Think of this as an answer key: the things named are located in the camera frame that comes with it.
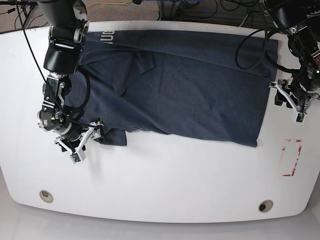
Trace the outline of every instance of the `metal grommet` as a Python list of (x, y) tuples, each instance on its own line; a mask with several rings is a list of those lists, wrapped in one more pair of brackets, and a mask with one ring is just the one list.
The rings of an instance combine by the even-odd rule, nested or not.
[(39, 194), (40, 194), (40, 198), (48, 204), (54, 201), (54, 197), (51, 195), (50, 192), (46, 190), (41, 190)]
[(272, 209), (273, 206), (274, 206), (273, 201), (266, 200), (266, 201), (263, 201), (262, 203), (259, 204), (258, 210), (261, 213), (267, 213)]

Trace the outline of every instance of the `floor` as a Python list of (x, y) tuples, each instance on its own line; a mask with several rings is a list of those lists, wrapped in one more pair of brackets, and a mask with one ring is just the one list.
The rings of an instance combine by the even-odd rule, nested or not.
[[(155, 21), (159, 18), (159, 9), (157, 1), (155, 0), (144, 0), (141, 5), (136, 5), (132, 0), (129, 0), (126, 4), (122, 5), (106, 4), (92, 7), (89, 6), (94, 3), (125, 3), (126, 0), (83, 0), (83, 2), (87, 6), (88, 19), (90, 19), (91, 22), (129, 20)], [(235, 9), (237, 5), (227, 0), (203, 0), (197, 5), (194, 5), (195, 3), (196, 1), (181, 2), (180, 8), (183, 10), (178, 11), (174, 18), (166, 20), (238, 26), (250, 10), (250, 8), (245, 6), (239, 6)], [(15, 6), (12, 5), (0, 5), (0, 13), (5, 13), (14, 7)], [(252, 15), (253, 16), (248, 17), (243, 27), (255, 29), (262, 28), (260, 16), (256, 13)], [(15, 28), (19, 29), (21, 24), (17, 17), (17, 11), (10, 14), (0, 14), (0, 33), (12, 31)], [(26, 26), (29, 28), (48, 25), (45, 16), (42, 15), (38, 6), (32, 11), (26, 23)]]

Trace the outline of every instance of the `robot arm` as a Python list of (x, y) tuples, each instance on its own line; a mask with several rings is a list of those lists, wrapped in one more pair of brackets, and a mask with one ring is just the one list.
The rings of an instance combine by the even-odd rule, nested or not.
[(288, 36), (290, 52), (301, 64), (299, 71), (292, 73), (290, 85), (280, 80), (275, 87), (275, 104), (287, 103), (293, 108), (293, 121), (304, 123), (307, 109), (320, 87), (320, 50), (310, 28), (306, 25), (307, 15), (319, 11), (318, 0), (265, 0), (266, 11), (271, 15), (278, 30)]
[(72, 87), (69, 75), (78, 70), (89, 29), (86, 6), (81, 0), (33, 1), (38, 3), (50, 23), (49, 46), (43, 65), (50, 74), (43, 85), (44, 99), (38, 112), (38, 125), (45, 131), (58, 133), (60, 136), (55, 143), (63, 152), (69, 152), (74, 163), (80, 162), (86, 158), (84, 144), (87, 139), (98, 139), (102, 135), (99, 120), (90, 125), (78, 122), (84, 114), (84, 106), (65, 105), (65, 97)]

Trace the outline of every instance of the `black cable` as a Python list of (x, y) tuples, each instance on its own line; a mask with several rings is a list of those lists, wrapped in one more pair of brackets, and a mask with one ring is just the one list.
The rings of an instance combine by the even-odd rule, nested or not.
[[(274, 29), (274, 30), (271, 30), (269, 33), (268, 33), (268, 36), (267, 36), (267, 40), (269, 40), (273, 35), (279, 33), (280, 30), (277, 28), (277, 29)], [(268, 51), (265, 51), (265, 59), (272, 65), (274, 66), (275, 68), (285, 72), (285, 73), (289, 73), (289, 74), (293, 74), (297, 71), (297, 69), (289, 69), (289, 68), (286, 68), (284, 66), (281, 66), (279, 64), (277, 64), (276, 62), (274, 62), (268, 55)]]
[(15, 10), (16, 10), (16, 8), (14, 7), (14, 8), (9, 9), (9, 10), (8, 10), (8, 11), (6, 11), (6, 12), (2, 12), (2, 13), (0, 13), (0, 15), (2, 15), (2, 14), (10, 14), (10, 13), (13, 13)]
[(47, 25), (49, 22), (46, 22), (45, 24), (43, 24), (42, 26), (40, 26), (39, 28), (44, 27), (45, 25)]
[(19, 15), (22, 13), (23, 10), (21, 10), (20, 12), (18, 11), (18, 16), (16, 16), (15, 20), (14, 20), (14, 29), (17, 29), (16, 27), (16, 22), (18, 20)]
[(21, 9), (22, 9), (22, 12), (24, 13), (24, 21), (23, 21), (23, 27), (25, 27), (29, 17), (30, 17), (30, 14), (32, 12), (32, 10), (35, 8), (34, 5), (30, 5), (29, 7), (29, 11), (27, 12), (27, 9), (25, 6), (21, 6)]
[(41, 14), (41, 15), (39, 15), (39, 16), (35, 16), (31, 21), (30, 21), (30, 23), (29, 23), (29, 25), (26, 27), (27, 29), (30, 27), (30, 25), (32, 24), (32, 22), (35, 20), (35, 19), (37, 19), (37, 18), (40, 18), (40, 17), (42, 17), (43, 16), (43, 14)]
[(239, 4), (241, 6), (249, 7), (249, 8), (254, 7), (257, 4), (257, 2), (255, 2), (255, 1), (248, 1), (248, 2), (240, 2), (240, 1), (235, 1), (235, 0), (225, 0), (225, 1), (230, 2), (230, 3)]
[(220, 6), (221, 6), (221, 8), (223, 8), (224, 10), (229, 11), (229, 12), (234, 11), (234, 10), (238, 9), (238, 8), (241, 6), (240, 4), (238, 4), (235, 8), (228, 9), (228, 8), (226, 8), (226, 7), (223, 5), (222, 2), (223, 2), (223, 0), (220, 0)]
[(84, 76), (85, 82), (86, 82), (86, 94), (85, 94), (85, 99), (83, 103), (76, 107), (77, 109), (83, 109), (85, 106), (88, 104), (89, 99), (90, 99), (90, 93), (91, 93), (91, 83), (90, 83), (90, 78), (89, 78), (89, 73), (83, 69), (82, 67), (78, 68), (78, 71)]
[[(255, 0), (255, 2), (257, 3), (257, 7), (259, 8), (259, 12), (260, 12), (260, 15), (262, 17), (262, 21), (263, 21), (263, 25), (264, 25), (264, 28), (260, 29), (260, 30), (257, 30), (257, 31), (254, 31), (253, 33), (251, 33), (250, 35), (248, 35), (247, 37), (244, 38), (244, 40), (239, 44), (239, 46), (237, 47), (236, 51), (235, 51), (235, 64), (237, 65), (238, 68), (242, 69), (242, 70), (249, 70), (249, 69), (253, 69), (255, 68), (256, 66), (258, 66), (261, 61), (264, 59), (265, 57), (265, 53), (267, 51), (267, 43), (268, 43), (268, 26), (267, 26), (267, 21), (266, 21), (266, 18), (265, 18), (265, 15), (264, 15), (264, 12), (261, 8), (261, 5), (259, 3), (259, 0)], [(238, 62), (238, 53), (239, 53), (239, 50), (241, 48), (241, 46), (246, 42), (246, 40), (248, 38), (250, 38), (252, 35), (258, 33), (258, 32), (261, 32), (264, 30), (264, 40), (263, 40), (263, 47), (262, 47), (262, 53), (261, 53), (261, 56), (259, 58), (259, 60), (251, 65), (251, 66), (246, 66), (246, 67), (243, 67), (243, 66), (240, 66), (239, 65), (239, 62)]]
[(251, 25), (250, 25), (250, 28), (253, 28), (254, 27), (254, 13), (252, 12), (251, 13)]
[(190, 16), (190, 15), (186, 14), (185, 12), (183, 12), (183, 14), (186, 15), (187, 17), (189, 17), (189, 18), (192, 18), (192, 19), (208, 19), (208, 18), (211, 18), (218, 11), (218, 2), (217, 2), (217, 0), (214, 0), (214, 1), (215, 1), (215, 11), (210, 16)]
[(182, 3), (187, 7), (193, 8), (194, 6), (197, 6), (200, 3), (200, 1), (197, 1), (195, 4), (189, 3), (187, 1), (182, 1)]
[[(16, 7), (18, 8), (18, 2), (17, 2), (17, 0), (14, 0), (14, 1), (15, 1)], [(29, 50), (30, 50), (31, 55), (32, 55), (32, 57), (33, 57), (33, 60), (34, 60), (36, 66), (37, 66), (37, 68), (38, 68), (38, 70), (39, 70), (39, 72), (40, 72), (40, 74), (41, 74), (41, 77), (42, 77), (44, 83), (47, 84), (47, 81), (46, 81), (46, 79), (45, 79), (45, 76), (44, 76), (44, 74), (42, 73), (41, 68), (40, 68), (40, 66), (39, 66), (39, 64), (38, 64), (38, 62), (37, 62), (36, 57), (35, 57), (34, 51), (33, 51), (32, 48), (31, 48), (29, 39), (28, 39), (27, 34), (26, 34), (26, 30), (25, 30), (24, 25), (23, 25), (23, 22), (22, 22), (21, 14), (20, 14), (19, 11), (18, 11), (18, 17), (19, 17), (19, 20), (20, 20), (20, 23), (21, 23), (21, 26), (22, 26), (22, 31), (23, 31), (23, 34), (24, 34), (24, 38), (25, 38), (25, 40), (26, 40), (26, 43), (28, 44)], [(56, 98), (54, 97), (55, 94), (54, 94), (54, 91), (53, 91), (52, 87), (50, 86), (50, 84), (48, 84), (48, 86), (49, 86), (50, 94), (51, 94), (51, 96), (53, 97), (53, 99), (54, 99), (54, 101), (55, 101), (55, 104), (57, 105), (57, 107), (59, 108), (59, 110), (62, 112), (62, 114), (63, 114), (69, 121), (71, 121), (71, 122), (73, 122), (73, 123), (76, 123), (76, 124), (78, 124), (78, 125), (80, 125), (80, 126), (86, 127), (86, 128), (92, 128), (92, 127), (93, 127), (92, 125), (83, 124), (83, 123), (80, 123), (80, 122), (75, 121), (74, 119), (71, 119), (70, 117), (68, 117), (67, 114), (62, 110), (60, 104), (58, 104)]]

